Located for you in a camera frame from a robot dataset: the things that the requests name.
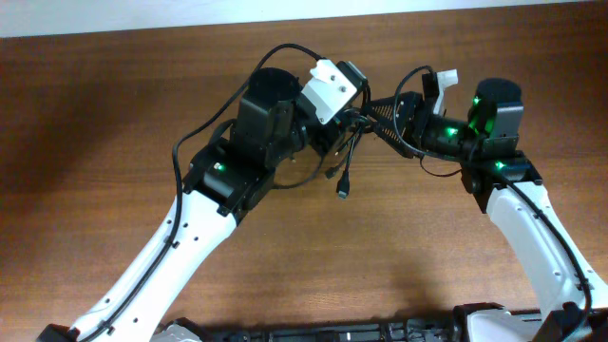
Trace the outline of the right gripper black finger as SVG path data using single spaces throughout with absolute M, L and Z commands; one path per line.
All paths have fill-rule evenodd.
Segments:
M 395 97 L 382 98 L 367 102 L 363 107 L 363 114 L 379 122 L 382 120 L 392 120 Z
M 400 143 L 398 138 L 395 136 L 393 128 L 390 126 L 387 120 L 381 119 L 376 120 L 373 124 L 373 132 L 378 138 L 387 143 L 396 152 L 403 152 L 403 145 Z

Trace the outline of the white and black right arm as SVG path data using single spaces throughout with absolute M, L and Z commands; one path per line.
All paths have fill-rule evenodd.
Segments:
M 507 239 L 535 292 L 540 315 L 496 303 L 453 310 L 455 341 L 604 341 L 607 284 L 570 238 L 542 176 L 518 149 L 522 91 L 508 80 L 478 83 L 465 120 L 441 109 L 445 85 L 426 74 L 422 93 L 397 90 L 365 104 L 375 133 L 405 158 L 456 162 L 482 213 Z

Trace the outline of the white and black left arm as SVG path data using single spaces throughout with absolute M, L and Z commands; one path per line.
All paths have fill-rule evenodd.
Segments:
M 302 85 L 262 67 L 245 83 L 234 119 L 177 175 L 164 222 L 127 270 L 69 327 L 49 324 L 40 341 L 148 341 L 201 263 L 272 190 L 276 169 L 312 147 L 325 158 L 352 126 L 352 101 L 368 87 L 353 65 L 319 60 Z

